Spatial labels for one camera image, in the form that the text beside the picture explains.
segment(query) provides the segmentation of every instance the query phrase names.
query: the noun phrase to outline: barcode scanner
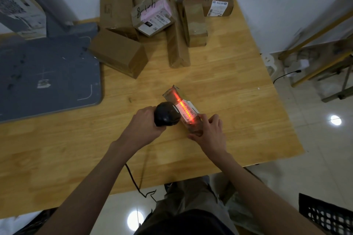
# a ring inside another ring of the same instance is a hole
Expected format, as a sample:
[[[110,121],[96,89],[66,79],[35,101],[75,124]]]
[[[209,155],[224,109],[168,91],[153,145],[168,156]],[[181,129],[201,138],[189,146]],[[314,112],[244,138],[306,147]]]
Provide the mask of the barcode scanner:
[[[162,102],[154,111],[156,126],[176,125],[181,118],[181,114],[170,101]]]

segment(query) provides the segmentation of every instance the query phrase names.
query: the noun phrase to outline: hand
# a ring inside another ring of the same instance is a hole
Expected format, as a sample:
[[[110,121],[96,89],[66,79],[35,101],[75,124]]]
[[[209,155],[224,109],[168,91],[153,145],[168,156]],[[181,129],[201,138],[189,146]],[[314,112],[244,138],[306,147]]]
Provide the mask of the hand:
[[[206,114],[199,114],[203,122],[203,135],[201,137],[189,134],[188,138],[200,145],[206,156],[214,161],[223,153],[227,153],[226,136],[222,132],[223,122],[218,114],[207,119]]]
[[[156,126],[154,123],[155,109],[156,107],[152,106],[139,109],[117,139],[117,142],[132,149],[134,154],[158,138],[167,127]]]

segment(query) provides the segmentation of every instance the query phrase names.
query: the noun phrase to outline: black shirt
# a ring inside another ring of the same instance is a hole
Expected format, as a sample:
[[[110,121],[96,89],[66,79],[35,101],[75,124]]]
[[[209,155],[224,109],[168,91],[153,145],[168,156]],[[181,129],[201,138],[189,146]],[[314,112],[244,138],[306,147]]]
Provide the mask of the black shirt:
[[[192,209],[170,219],[162,220],[138,233],[138,235],[151,234],[234,235],[234,233],[213,214],[199,209]]]

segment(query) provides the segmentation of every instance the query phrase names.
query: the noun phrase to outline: barcode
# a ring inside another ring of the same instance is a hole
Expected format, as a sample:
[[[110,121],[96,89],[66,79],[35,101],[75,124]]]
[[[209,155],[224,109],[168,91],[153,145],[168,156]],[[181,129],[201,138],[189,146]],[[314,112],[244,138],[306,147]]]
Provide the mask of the barcode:
[[[165,22],[165,20],[158,14],[157,14],[157,18],[160,19],[162,22]]]
[[[14,0],[0,0],[0,11],[7,16],[26,13]]]

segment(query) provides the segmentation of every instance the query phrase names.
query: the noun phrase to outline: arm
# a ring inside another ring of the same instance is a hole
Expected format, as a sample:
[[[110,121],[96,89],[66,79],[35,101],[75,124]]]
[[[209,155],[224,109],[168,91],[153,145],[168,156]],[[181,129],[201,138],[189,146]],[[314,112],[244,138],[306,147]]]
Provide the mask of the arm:
[[[38,235],[90,234],[125,163],[166,129],[155,125],[154,109],[147,107],[137,111],[121,136],[110,144],[102,160],[43,225]]]
[[[241,167],[226,150],[222,120],[200,115],[204,132],[196,141],[209,159],[230,179],[265,234],[324,234],[265,184]]]

